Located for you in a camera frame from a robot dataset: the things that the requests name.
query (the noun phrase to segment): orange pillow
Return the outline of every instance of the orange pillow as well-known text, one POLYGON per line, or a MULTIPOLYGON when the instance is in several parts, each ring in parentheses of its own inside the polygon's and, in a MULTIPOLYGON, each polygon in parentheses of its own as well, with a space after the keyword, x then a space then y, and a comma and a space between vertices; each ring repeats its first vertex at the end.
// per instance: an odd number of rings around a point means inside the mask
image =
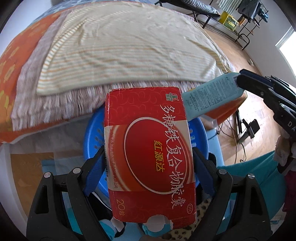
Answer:
POLYGON ((16 96, 17 80, 22 66, 27 62, 40 38, 48 27, 61 15, 61 11, 39 20, 17 35, 0 58, 0 142, 11 142, 30 132, 42 130, 56 123, 12 133, 10 115, 16 96))

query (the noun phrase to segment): red circle logo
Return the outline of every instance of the red circle logo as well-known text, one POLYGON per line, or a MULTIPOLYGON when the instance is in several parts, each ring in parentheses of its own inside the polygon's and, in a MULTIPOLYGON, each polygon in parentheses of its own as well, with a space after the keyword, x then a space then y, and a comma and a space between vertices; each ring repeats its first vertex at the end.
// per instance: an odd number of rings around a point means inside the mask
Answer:
POLYGON ((133 121, 126 132, 124 149, 130 170, 155 193, 172 193, 186 180, 184 143, 173 128, 175 139, 170 139, 171 130, 163 122, 143 117, 133 121))

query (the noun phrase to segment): yellow crate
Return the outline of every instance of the yellow crate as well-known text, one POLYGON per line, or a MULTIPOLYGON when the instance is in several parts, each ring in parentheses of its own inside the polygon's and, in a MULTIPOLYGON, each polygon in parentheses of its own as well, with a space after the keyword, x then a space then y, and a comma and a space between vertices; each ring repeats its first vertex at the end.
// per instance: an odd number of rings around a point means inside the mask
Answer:
POLYGON ((238 21, 234 19, 234 17, 232 17, 230 14, 228 14, 225 11, 221 14, 221 18, 219 22, 223 24, 225 27, 227 27, 228 29, 230 29, 231 31, 234 31, 237 25, 239 24, 238 21))

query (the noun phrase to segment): brand logo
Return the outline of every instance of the brand logo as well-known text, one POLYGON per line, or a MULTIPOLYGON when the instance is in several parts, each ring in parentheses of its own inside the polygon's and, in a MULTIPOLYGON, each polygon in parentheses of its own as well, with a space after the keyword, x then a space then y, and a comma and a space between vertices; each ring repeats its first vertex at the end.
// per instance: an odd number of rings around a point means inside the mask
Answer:
POLYGON ((168 101, 178 100, 177 94, 169 93, 169 94, 165 94, 165 97, 168 101))

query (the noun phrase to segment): wooden floor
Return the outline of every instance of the wooden floor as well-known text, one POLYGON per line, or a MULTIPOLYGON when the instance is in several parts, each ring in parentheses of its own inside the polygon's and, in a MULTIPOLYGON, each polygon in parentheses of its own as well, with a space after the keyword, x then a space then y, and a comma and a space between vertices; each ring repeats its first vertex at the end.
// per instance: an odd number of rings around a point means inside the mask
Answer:
MULTIPOLYGON (((225 53, 237 72, 241 69, 248 69, 260 74, 256 66, 252 67, 249 65, 248 59, 250 57, 245 51, 241 50, 238 44, 212 30, 206 29, 206 32, 225 53)), ((273 120, 273 112, 266 107, 263 100, 248 92, 248 98, 239 108, 239 112, 241 119, 244 118, 248 123, 256 119, 260 126, 260 130, 255 134, 252 140, 248 137, 243 142, 247 156, 246 159, 251 160, 273 151, 275 149, 276 140, 279 137, 279 126, 273 120)), ((229 122, 236 130, 236 121, 233 122, 233 118, 230 117, 229 122)), ((225 121, 222 130, 231 137, 228 137, 222 132, 218 135, 225 165, 235 163, 236 145, 230 124, 225 121)), ((240 159, 244 160, 244 151, 242 145, 237 145, 237 149, 236 163, 239 163, 240 159)))

